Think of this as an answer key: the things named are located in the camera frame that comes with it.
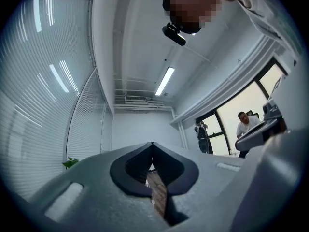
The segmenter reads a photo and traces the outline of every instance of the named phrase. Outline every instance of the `fluorescent light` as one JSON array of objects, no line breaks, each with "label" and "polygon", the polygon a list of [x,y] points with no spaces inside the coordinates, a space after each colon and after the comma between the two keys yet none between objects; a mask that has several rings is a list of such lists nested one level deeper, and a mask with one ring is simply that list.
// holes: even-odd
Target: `fluorescent light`
[{"label": "fluorescent light", "polygon": [[170,77],[172,76],[174,70],[175,70],[174,68],[171,68],[171,67],[168,68],[155,95],[161,95]]},{"label": "fluorescent light", "polygon": [[57,81],[59,82],[59,84],[60,84],[60,86],[62,87],[62,89],[64,90],[64,92],[68,93],[69,91],[68,91],[67,87],[64,85],[64,83],[63,83],[63,81],[61,80],[60,76],[58,75],[58,73],[57,73],[57,71],[56,71],[54,65],[53,65],[53,64],[49,65],[49,68],[52,70],[52,72],[53,72],[55,78],[56,78]]},{"label": "fluorescent light", "polygon": [[40,6],[39,0],[33,0],[33,11],[34,11],[34,23],[37,32],[42,31],[41,20],[40,20]]},{"label": "fluorescent light", "polygon": [[54,18],[53,18],[53,5],[52,5],[52,0],[45,0],[46,5],[47,5],[47,14],[48,14],[48,20],[49,20],[49,25],[54,24]]}]

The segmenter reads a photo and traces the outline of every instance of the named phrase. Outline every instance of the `white shirt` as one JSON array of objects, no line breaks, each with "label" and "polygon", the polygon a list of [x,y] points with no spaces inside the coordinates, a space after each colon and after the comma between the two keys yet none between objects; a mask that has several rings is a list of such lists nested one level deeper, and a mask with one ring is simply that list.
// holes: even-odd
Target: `white shirt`
[{"label": "white shirt", "polygon": [[254,126],[258,125],[261,121],[257,116],[248,116],[249,123],[246,125],[240,122],[237,126],[236,136],[241,136],[245,134],[248,130],[252,129]]},{"label": "white shirt", "polygon": [[279,0],[243,0],[243,2],[251,4],[247,8],[239,1],[256,29],[279,42],[298,61],[303,52],[304,42],[295,22],[281,2]]}]

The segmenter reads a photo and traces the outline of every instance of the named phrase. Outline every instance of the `backpack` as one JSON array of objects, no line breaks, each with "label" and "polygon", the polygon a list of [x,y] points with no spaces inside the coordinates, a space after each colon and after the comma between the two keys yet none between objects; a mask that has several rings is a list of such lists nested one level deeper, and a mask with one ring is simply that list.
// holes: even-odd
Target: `backpack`
[{"label": "backpack", "polygon": [[199,126],[197,128],[197,138],[200,139],[206,139],[207,138],[207,133],[206,130],[203,126]]}]

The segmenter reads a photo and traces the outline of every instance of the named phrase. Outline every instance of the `window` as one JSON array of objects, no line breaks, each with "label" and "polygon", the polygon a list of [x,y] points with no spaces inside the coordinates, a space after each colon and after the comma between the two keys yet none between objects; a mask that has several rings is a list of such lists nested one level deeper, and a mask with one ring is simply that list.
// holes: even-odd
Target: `window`
[{"label": "window", "polygon": [[208,125],[207,134],[208,136],[220,133],[222,130],[220,128],[219,122],[216,115],[211,115],[210,117],[203,120],[204,124]]},{"label": "window", "polygon": [[235,148],[235,141],[237,140],[236,129],[240,122],[238,113],[247,113],[252,110],[254,114],[259,114],[260,120],[263,120],[262,106],[266,101],[266,97],[257,83],[251,83],[240,94],[218,109],[231,149]]},{"label": "window", "polygon": [[260,120],[263,121],[263,105],[283,74],[287,75],[287,72],[272,58],[239,94],[200,117],[208,125],[207,133],[215,155],[229,155],[237,152],[235,142],[237,125],[240,123],[238,113],[252,111],[253,114],[258,113]]},{"label": "window", "polygon": [[207,134],[210,138],[213,154],[217,156],[229,156],[229,147],[226,143],[222,123],[216,112],[204,116],[204,124],[208,126]]},{"label": "window", "polygon": [[210,138],[213,154],[217,156],[229,156],[228,147],[224,135]]}]

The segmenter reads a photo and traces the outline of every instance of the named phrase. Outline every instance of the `ceiling beam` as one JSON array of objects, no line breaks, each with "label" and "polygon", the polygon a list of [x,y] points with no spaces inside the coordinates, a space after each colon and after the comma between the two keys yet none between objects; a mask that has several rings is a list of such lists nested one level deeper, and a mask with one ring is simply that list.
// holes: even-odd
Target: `ceiling beam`
[{"label": "ceiling beam", "polygon": [[122,88],[123,93],[125,94],[125,86],[127,83],[127,77],[129,73],[129,66],[130,66],[130,58],[131,58],[131,49],[132,49],[132,42],[134,36],[134,28],[136,26],[137,17],[140,11],[140,5],[142,0],[130,0],[127,15],[126,15],[126,23],[125,23],[125,30],[123,35],[123,44],[122,44]]}]

